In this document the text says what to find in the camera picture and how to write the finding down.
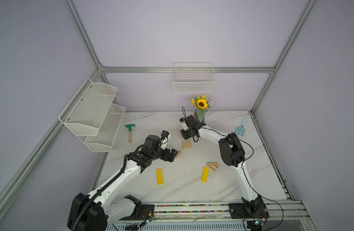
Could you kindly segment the wooden rectangular block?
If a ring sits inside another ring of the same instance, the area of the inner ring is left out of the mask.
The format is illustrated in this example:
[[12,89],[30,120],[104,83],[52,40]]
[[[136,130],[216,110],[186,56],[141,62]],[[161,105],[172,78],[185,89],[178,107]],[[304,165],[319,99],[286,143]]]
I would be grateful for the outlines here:
[[182,147],[183,147],[184,150],[192,148],[191,144],[184,144],[184,145],[182,145]]
[[182,145],[183,146],[191,146],[191,142],[190,141],[183,141]]

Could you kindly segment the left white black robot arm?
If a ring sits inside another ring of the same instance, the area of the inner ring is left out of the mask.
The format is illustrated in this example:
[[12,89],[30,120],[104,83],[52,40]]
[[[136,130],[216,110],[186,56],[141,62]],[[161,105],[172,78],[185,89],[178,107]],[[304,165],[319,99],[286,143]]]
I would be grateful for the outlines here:
[[139,176],[154,160],[173,162],[178,151],[175,149],[149,149],[140,145],[124,156],[122,167],[93,191],[79,193],[72,202],[67,222],[71,231],[104,231],[113,222],[133,214],[136,198],[125,197],[112,205],[121,190]]

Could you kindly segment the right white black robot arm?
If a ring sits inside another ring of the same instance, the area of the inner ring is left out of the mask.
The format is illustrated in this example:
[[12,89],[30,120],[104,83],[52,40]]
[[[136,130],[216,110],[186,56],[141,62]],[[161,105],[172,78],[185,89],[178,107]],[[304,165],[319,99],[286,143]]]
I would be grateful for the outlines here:
[[234,176],[241,190],[245,211],[250,215],[265,211],[266,206],[263,198],[256,192],[249,176],[245,163],[245,151],[237,135],[216,131],[205,123],[196,121],[191,115],[181,118],[180,123],[183,128],[180,132],[185,140],[203,138],[219,146],[220,156],[224,164],[234,169]]

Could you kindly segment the dark ribbed vase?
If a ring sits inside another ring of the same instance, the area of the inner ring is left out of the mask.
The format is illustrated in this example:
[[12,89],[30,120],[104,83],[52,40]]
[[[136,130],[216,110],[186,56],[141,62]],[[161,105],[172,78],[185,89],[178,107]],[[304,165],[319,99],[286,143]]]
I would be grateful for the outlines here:
[[193,117],[196,121],[204,123],[205,122],[205,111],[203,109],[196,108],[194,111]]

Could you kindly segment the sunflower bouquet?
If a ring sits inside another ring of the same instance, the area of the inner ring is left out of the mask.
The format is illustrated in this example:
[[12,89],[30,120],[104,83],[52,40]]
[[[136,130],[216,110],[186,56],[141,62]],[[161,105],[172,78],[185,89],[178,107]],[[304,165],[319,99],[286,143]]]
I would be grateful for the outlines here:
[[207,113],[208,109],[211,108],[210,101],[212,98],[207,97],[206,95],[200,95],[195,98],[190,99],[190,102],[193,104],[193,107],[203,109]]

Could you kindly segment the yellow rectangular block left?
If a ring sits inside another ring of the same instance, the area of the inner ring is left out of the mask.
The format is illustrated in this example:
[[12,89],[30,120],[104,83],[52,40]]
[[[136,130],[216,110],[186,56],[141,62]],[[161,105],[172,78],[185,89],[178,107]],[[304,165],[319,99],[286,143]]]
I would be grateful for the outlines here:
[[163,181],[162,169],[161,169],[161,168],[160,168],[160,169],[157,169],[156,172],[157,172],[157,183],[158,183],[159,185],[162,185],[162,184],[164,183],[164,181]]

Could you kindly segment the yellow rectangular block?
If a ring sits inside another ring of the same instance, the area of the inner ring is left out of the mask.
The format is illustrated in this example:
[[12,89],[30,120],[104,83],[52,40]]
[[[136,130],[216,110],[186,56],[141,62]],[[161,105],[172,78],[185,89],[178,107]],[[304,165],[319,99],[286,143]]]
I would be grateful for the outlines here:
[[164,183],[164,181],[163,181],[162,169],[161,169],[161,168],[160,168],[160,169],[157,169],[156,172],[157,172],[157,183],[158,183],[159,185],[162,185],[162,184]]
[[209,176],[209,167],[204,167],[201,181],[207,182],[208,176]]

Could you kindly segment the wooden triangle block back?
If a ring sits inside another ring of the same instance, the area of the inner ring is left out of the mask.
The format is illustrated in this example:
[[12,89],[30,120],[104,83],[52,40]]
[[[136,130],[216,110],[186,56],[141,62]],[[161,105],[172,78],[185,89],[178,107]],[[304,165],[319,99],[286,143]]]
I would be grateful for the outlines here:
[[218,168],[219,164],[217,162],[209,162],[210,165],[215,166],[216,168]]

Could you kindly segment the wooden triangle block front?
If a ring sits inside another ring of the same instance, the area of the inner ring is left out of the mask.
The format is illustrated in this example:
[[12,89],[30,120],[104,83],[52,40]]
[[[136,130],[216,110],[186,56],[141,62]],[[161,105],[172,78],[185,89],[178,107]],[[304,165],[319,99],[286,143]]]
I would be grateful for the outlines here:
[[212,164],[212,163],[207,163],[207,166],[212,170],[212,171],[216,171],[217,166]]

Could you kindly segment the light blue toy rake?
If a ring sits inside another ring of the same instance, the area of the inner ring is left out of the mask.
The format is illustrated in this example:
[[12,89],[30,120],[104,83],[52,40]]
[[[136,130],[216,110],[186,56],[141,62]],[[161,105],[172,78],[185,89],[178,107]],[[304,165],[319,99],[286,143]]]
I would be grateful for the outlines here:
[[247,123],[247,120],[248,118],[245,116],[243,119],[242,119],[242,122],[241,122],[241,125],[240,126],[237,126],[236,129],[235,129],[235,134],[238,135],[238,136],[244,136],[245,134],[245,124]]

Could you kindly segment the yellow rectangular block right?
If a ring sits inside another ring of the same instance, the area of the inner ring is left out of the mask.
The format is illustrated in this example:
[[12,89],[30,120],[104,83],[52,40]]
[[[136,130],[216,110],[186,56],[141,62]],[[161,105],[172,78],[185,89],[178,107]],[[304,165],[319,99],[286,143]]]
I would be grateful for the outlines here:
[[209,176],[209,167],[204,167],[201,181],[207,182],[208,176]]

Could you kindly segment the two-tier white mesh shelf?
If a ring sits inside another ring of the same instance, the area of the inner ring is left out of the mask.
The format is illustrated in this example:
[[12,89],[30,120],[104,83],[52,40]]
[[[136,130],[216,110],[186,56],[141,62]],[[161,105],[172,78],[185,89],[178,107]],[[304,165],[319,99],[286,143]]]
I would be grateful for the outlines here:
[[87,79],[59,115],[59,121],[92,153],[114,145],[126,108],[115,103],[117,88]]

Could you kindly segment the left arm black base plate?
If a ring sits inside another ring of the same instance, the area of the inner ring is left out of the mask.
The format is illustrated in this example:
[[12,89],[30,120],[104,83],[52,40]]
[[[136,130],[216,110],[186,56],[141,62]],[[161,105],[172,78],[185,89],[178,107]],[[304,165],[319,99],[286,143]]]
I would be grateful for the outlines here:
[[155,205],[146,204],[135,207],[130,216],[124,217],[121,220],[141,220],[144,221],[149,218],[149,214],[154,214]]

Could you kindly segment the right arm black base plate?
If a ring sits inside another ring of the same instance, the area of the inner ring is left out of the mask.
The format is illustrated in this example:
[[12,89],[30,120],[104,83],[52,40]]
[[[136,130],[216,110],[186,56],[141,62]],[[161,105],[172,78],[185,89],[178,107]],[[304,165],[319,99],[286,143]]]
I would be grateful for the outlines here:
[[232,219],[244,218],[269,218],[266,205],[261,203],[258,206],[253,206],[245,203],[231,203],[229,212]]

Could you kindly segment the aluminium mounting rail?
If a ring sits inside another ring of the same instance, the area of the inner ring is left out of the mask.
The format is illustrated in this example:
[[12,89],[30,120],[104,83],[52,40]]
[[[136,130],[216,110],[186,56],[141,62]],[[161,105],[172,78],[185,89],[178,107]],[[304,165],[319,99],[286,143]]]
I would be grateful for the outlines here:
[[[151,203],[135,202],[136,207]],[[200,203],[156,203],[154,214],[149,214],[156,220],[221,220],[232,219],[229,212],[229,204],[225,202],[200,202]],[[309,214],[305,206],[299,201],[282,201],[279,203],[265,202],[269,218],[240,218],[240,220],[286,220],[286,219],[308,219]]]

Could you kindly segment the aluminium frame profiles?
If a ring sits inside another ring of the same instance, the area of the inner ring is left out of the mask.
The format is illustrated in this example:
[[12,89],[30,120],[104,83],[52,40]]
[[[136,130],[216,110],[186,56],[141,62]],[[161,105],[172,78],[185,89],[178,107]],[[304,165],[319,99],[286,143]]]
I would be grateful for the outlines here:
[[103,66],[74,1],[0,1],[0,225],[29,180],[46,158],[64,127],[60,118],[36,146],[42,126],[58,104],[67,101],[75,80],[106,82],[106,73],[266,73],[279,70],[306,19],[307,1],[273,66],[213,66],[174,63],[172,66]]

